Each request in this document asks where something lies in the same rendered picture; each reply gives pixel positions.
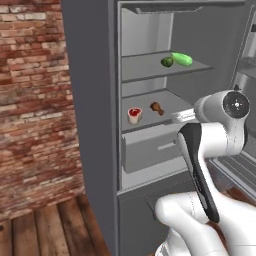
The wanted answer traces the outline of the grey glass fridge shelf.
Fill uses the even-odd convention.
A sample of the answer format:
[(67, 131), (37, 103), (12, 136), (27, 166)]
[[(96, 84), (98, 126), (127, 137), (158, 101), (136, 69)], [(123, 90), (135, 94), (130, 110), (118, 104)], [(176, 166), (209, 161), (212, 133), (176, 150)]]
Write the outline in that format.
[(211, 66), (196, 60), (188, 67), (174, 63), (171, 67), (165, 67), (161, 60), (167, 56), (167, 52), (125, 56), (122, 58), (122, 82), (129, 83), (151, 78), (187, 74), (201, 70), (209, 70)]
[[(153, 102), (157, 102), (164, 110), (159, 115), (150, 108)], [(135, 125), (128, 122), (127, 112), (131, 107), (142, 109), (142, 119)], [(172, 114), (190, 109), (191, 105), (168, 90), (162, 90), (144, 95), (127, 97), (122, 99), (122, 131), (128, 132), (162, 123), (170, 123)]]

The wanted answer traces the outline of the brown chicken drumstick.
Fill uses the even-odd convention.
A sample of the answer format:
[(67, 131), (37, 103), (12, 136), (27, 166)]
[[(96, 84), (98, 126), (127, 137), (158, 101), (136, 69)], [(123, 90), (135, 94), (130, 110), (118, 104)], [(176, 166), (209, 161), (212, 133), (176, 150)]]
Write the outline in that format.
[(161, 108), (160, 104), (158, 102), (153, 102), (151, 105), (150, 105), (150, 108), (153, 110), (153, 111), (156, 111), (159, 115), (163, 115), (164, 114), (164, 110)]

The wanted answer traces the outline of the grey freezer door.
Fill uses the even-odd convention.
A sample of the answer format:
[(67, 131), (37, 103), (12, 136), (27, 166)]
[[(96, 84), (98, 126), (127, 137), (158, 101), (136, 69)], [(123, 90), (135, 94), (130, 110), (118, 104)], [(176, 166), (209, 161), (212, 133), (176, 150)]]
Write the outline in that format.
[(158, 198), (194, 190), (187, 171), (122, 193), (119, 204), (119, 255), (148, 256), (165, 240), (168, 228), (154, 215)]

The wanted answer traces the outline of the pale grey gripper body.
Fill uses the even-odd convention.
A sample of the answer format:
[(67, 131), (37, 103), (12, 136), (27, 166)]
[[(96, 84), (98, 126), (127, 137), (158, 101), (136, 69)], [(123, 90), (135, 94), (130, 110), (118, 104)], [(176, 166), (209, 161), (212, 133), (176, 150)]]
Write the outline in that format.
[(197, 122), (197, 119), (195, 117), (194, 109), (190, 108), (190, 109), (173, 113), (171, 115), (171, 121), (173, 123), (189, 123), (189, 122)]

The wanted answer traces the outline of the grey fridge door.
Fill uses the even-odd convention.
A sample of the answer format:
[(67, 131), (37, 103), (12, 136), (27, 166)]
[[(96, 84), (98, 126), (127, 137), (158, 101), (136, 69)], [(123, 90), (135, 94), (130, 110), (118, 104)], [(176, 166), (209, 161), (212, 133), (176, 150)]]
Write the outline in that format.
[(248, 142), (239, 155), (215, 158), (211, 164), (256, 201), (256, 0), (239, 54), (232, 88), (238, 87), (250, 101), (250, 114), (246, 120)]

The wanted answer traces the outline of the grey fridge drawer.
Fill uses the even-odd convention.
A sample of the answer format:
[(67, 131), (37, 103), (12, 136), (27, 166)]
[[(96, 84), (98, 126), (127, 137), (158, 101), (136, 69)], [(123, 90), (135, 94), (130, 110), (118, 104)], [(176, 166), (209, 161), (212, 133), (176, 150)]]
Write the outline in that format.
[(122, 166), (126, 173), (174, 159), (181, 155), (179, 148), (173, 146), (158, 150), (173, 141), (176, 142), (177, 132), (182, 124), (158, 125), (122, 135)]

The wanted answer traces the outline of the grey open fridge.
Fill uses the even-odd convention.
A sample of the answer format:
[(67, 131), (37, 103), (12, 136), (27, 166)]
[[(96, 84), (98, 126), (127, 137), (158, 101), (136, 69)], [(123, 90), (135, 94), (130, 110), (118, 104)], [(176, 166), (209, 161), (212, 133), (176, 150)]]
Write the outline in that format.
[[(189, 173), (177, 139), (179, 157), (125, 172), (123, 134), (187, 123), (170, 121), (123, 132), (122, 99), (168, 90), (194, 109), (202, 97), (241, 92), (232, 85), (254, 0), (62, 0), (61, 5), (86, 193), (111, 256), (118, 256), (118, 196)], [(183, 53), (211, 69), (122, 82), (123, 57), (158, 52), (167, 52), (165, 57)], [(256, 207), (256, 201), (211, 164), (219, 157), (205, 160), (215, 187)]]

